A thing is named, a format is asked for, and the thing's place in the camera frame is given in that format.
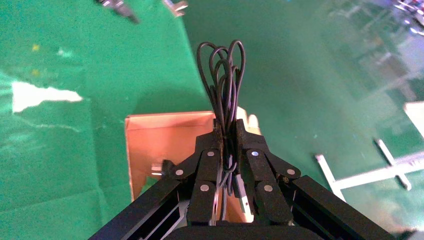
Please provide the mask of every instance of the silver bolt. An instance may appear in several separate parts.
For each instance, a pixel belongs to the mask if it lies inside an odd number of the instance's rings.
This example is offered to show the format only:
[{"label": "silver bolt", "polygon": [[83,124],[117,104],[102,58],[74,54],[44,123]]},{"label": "silver bolt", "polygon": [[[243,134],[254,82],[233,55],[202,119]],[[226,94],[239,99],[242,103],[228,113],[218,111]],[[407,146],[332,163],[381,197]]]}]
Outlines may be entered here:
[{"label": "silver bolt", "polygon": [[272,186],[270,186],[270,185],[265,185],[265,186],[263,187],[263,189],[264,189],[265,191],[267,191],[267,192],[272,192],[272,191],[273,191],[273,187],[272,187]]},{"label": "silver bolt", "polygon": [[206,184],[203,184],[203,185],[200,186],[200,190],[202,192],[207,192],[209,190],[209,186],[206,185]]}]

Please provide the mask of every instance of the cardboard box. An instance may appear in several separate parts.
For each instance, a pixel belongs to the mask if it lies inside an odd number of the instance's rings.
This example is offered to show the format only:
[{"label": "cardboard box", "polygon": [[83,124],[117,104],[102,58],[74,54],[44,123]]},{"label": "cardboard box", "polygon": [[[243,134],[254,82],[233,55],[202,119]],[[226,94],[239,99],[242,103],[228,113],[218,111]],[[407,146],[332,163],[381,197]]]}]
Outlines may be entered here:
[{"label": "cardboard box", "polygon": [[[152,164],[161,164],[165,159],[175,165],[184,161],[195,152],[196,137],[213,130],[214,118],[211,111],[128,116],[125,119],[125,135],[131,200],[140,195],[147,177],[160,178],[152,175]],[[239,107],[237,118],[243,119],[248,132],[261,134],[256,116],[248,117],[246,111]],[[226,212],[225,219],[231,222],[253,220],[250,214],[242,213],[239,200],[234,196],[228,197]]]}]

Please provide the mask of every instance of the black metal frame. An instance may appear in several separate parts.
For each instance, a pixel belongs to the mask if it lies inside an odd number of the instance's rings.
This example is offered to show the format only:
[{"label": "black metal frame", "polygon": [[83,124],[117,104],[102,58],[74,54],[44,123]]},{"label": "black metal frame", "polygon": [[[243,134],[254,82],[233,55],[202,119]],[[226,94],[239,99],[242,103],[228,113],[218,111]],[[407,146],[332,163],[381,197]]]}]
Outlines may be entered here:
[{"label": "black metal frame", "polygon": [[[215,122],[212,132],[197,137],[194,154],[90,239],[394,239],[316,181],[301,177],[299,169],[270,152],[263,136],[247,132],[241,119],[236,158],[254,221],[218,221],[222,139]],[[179,224],[186,226],[175,229]]]}]

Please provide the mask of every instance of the black cable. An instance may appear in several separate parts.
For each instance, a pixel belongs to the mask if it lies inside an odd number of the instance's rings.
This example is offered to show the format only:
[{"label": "black cable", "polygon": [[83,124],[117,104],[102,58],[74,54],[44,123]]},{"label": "black cable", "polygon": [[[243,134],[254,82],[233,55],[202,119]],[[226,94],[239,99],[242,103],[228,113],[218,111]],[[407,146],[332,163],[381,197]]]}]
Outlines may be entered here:
[{"label": "black cable", "polygon": [[[212,77],[212,85],[208,85],[205,73],[202,68],[201,49],[205,46],[212,48],[212,53],[209,56],[209,71]],[[233,51],[238,47],[241,54],[240,67],[233,65]],[[231,42],[228,48],[225,46],[215,46],[210,42],[201,43],[196,52],[197,67],[203,86],[209,97],[210,103],[215,113],[217,122],[221,126],[223,137],[223,166],[222,176],[219,187],[222,188],[222,207],[220,219],[225,218],[227,208],[227,194],[233,194],[232,179],[237,172],[239,164],[235,161],[236,158],[236,115],[237,105],[239,101],[239,92],[242,85],[243,74],[245,72],[246,55],[243,44],[239,40]]]}]

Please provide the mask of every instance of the green tablecloth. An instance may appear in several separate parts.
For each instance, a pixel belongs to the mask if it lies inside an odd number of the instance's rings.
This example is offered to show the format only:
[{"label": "green tablecloth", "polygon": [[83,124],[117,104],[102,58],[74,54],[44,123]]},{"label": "green tablecloth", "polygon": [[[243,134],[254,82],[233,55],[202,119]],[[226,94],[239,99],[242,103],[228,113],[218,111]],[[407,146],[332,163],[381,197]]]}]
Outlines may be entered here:
[{"label": "green tablecloth", "polygon": [[[141,24],[89,0],[0,3],[0,239],[88,238],[130,203],[125,117],[209,108],[181,19],[126,3]],[[82,100],[34,103],[47,88]]]}]

